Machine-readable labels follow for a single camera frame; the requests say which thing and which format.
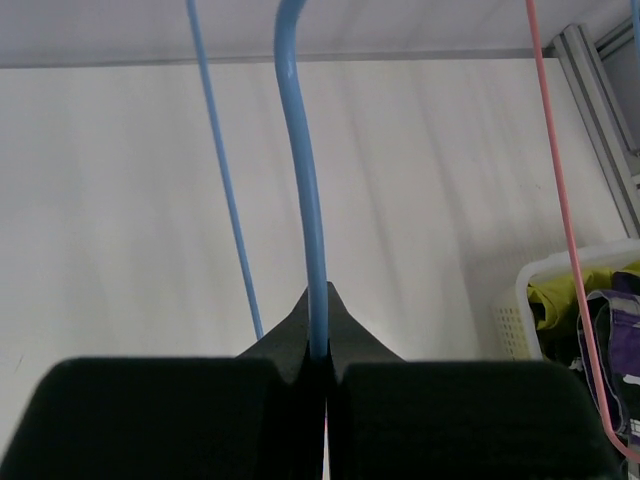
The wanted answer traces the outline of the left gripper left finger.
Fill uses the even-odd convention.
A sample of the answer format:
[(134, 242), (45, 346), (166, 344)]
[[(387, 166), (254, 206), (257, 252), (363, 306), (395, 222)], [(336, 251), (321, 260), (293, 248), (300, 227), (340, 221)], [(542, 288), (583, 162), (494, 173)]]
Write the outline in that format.
[(318, 479), (324, 398), (308, 300), (242, 354), (76, 357), (35, 388), (5, 479)]

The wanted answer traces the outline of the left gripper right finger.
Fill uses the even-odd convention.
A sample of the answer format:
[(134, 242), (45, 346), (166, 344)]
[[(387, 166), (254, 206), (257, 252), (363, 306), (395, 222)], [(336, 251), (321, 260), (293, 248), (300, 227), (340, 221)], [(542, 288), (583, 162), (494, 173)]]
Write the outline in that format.
[(335, 479), (617, 479), (622, 462), (567, 368), (406, 361), (329, 298)]

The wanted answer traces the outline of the yellow-green trousers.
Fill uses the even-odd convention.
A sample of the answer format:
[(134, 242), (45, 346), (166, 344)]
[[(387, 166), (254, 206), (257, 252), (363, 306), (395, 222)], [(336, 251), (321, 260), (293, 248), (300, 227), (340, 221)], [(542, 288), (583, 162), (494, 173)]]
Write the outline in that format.
[[(639, 262), (618, 270), (611, 267), (585, 269), (582, 279), (587, 294), (613, 290), (639, 295)], [(527, 297), (543, 356), (570, 365), (580, 356), (577, 338), (579, 306), (573, 275), (530, 283)]]

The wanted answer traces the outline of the pink wire hanger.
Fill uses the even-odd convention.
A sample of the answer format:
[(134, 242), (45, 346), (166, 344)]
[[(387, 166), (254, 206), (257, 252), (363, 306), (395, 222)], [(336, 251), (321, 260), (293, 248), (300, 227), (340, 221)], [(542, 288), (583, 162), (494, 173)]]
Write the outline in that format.
[(565, 179), (562, 161), (560, 158), (559, 147), (557, 142), (557, 132), (555, 128), (555, 122), (553, 117), (553, 110), (551, 104), (551, 97), (548, 88), (546, 68), (544, 64), (544, 58), (542, 53), (542, 44), (539, 31), (539, 23), (537, 18), (536, 6), (533, 0), (526, 0), (527, 19), (533, 44), (534, 59), (536, 63), (536, 70), (538, 75), (538, 83), (541, 93), (545, 123), (547, 128), (547, 134), (549, 139), (549, 146), (551, 151), (551, 157), (553, 162), (554, 176), (556, 182), (557, 195), (560, 204), (564, 234), (566, 237), (566, 243), (568, 247), (568, 255), (570, 259), (570, 265), (574, 278), (575, 290), (578, 300), (579, 312), (581, 315), (581, 321), (583, 325), (583, 331), (586, 340), (587, 352), (589, 363), (592, 368), (592, 374), (594, 379), (594, 388), (597, 398), (599, 415), (601, 417), (601, 423), (604, 428), (604, 432), (609, 439), (610, 443), (626, 457), (629, 462), (639, 463), (639, 453), (633, 451), (630, 447), (625, 446), (617, 437), (613, 429), (613, 424), (610, 418), (609, 405), (607, 400), (607, 394), (605, 389), (605, 382), (602, 378), (602, 370), (599, 362), (599, 351), (596, 343), (596, 336), (594, 335), (593, 327), (591, 324), (591, 317), (588, 308), (587, 297), (584, 289), (584, 282), (582, 277), (582, 271), (580, 266), (579, 255), (577, 251), (577, 245), (572, 225), (571, 210), (569, 205), (569, 198), (566, 190)]

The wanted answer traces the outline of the purple grey patterned trousers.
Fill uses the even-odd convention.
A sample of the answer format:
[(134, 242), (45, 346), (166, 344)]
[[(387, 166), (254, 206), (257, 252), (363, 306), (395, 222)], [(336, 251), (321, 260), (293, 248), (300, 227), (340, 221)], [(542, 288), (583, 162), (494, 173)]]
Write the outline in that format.
[(639, 445), (639, 275), (589, 269), (585, 290), (616, 435)]

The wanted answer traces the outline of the light blue wire hanger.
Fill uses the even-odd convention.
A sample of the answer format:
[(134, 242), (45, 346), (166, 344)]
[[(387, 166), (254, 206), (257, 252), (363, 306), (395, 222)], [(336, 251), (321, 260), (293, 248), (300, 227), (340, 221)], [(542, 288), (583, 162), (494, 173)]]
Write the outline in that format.
[[(297, 69), (297, 24), (304, 6), (303, 1), (279, 3), (274, 26), (273, 55), (303, 227), (308, 281), (309, 352), (313, 361), (321, 362), (328, 357), (329, 349), (328, 281), (316, 168)], [(264, 336), (264, 330), (241, 231), (196, 3), (188, 1), (186, 10), (254, 333), (260, 339)]]

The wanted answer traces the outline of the white plastic basket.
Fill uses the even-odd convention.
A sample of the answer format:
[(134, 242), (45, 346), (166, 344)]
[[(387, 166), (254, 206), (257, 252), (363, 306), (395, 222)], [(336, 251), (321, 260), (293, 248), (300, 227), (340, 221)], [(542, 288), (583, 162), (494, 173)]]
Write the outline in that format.
[[(621, 270), (639, 260), (639, 240), (623, 239), (578, 249), (580, 266), (587, 270)], [(544, 283), (572, 276), (567, 251), (554, 253), (522, 267), (509, 288), (497, 295), (491, 311), (506, 355), (514, 360), (543, 358), (531, 312), (527, 287), (531, 281)]]

